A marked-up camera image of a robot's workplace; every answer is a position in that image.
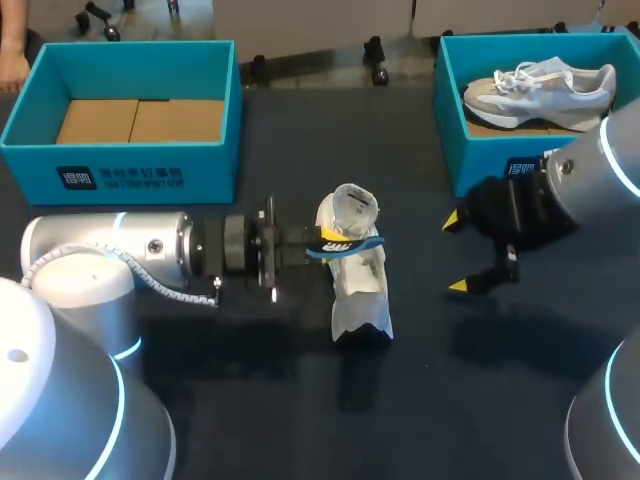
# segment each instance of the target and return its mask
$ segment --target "person's hand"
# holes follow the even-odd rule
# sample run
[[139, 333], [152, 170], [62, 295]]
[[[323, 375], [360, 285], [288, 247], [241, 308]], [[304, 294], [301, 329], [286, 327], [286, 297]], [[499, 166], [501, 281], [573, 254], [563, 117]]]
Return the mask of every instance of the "person's hand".
[[0, 93], [19, 92], [29, 71], [29, 63], [22, 52], [0, 49]]

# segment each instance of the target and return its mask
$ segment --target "sneaker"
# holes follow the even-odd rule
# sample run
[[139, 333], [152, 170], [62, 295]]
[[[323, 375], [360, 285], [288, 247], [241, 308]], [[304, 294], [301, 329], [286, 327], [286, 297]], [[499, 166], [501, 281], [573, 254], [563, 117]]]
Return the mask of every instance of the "sneaker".
[[[334, 239], [362, 240], [378, 236], [377, 217], [375, 197], [357, 185], [345, 184], [322, 201], [316, 225], [332, 232]], [[367, 323], [393, 339], [384, 262], [382, 246], [328, 262], [336, 294], [331, 312], [334, 342], [345, 331]]]
[[600, 123], [616, 91], [616, 71], [572, 68], [554, 57], [471, 82], [464, 104], [482, 120], [513, 129], [534, 118], [585, 132]]

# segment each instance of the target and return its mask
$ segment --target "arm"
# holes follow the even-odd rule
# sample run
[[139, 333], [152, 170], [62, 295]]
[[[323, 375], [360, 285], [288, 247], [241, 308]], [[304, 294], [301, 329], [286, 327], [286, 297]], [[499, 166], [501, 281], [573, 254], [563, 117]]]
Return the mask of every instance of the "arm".
[[0, 10], [0, 92], [18, 92], [29, 75], [29, 64], [24, 57], [29, 0], [0, 0]]

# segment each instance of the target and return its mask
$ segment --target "gray sneaker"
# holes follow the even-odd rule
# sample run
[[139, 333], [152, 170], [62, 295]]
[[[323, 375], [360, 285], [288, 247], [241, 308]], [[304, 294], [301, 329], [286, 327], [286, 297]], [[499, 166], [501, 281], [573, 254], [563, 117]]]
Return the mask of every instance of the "gray sneaker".
[[600, 123], [615, 90], [613, 66], [580, 70], [554, 57], [521, 63], [513, 72], [496, 70], [493, 78], [471, 82], [463, 100], [470, 112], [501, 128], [539, 118], [585, 132]]

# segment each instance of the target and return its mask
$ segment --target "screw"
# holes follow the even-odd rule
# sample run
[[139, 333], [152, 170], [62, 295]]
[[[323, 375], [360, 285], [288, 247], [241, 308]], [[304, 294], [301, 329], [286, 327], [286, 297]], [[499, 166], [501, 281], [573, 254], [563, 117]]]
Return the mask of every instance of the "screw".
[[562, 175], [569, 175], [573, 171], [574, 166], [575, 165], [573, 163], [573, 160], [571, 159], [565, 160], [565, 162], [560, 167], [560, 173]]
[[162, 242], [160, 240], [151, 240], [149, 245], [147, 245], [147, 249], [149, 250], [149, 253], [157, 255], [162, 252]]

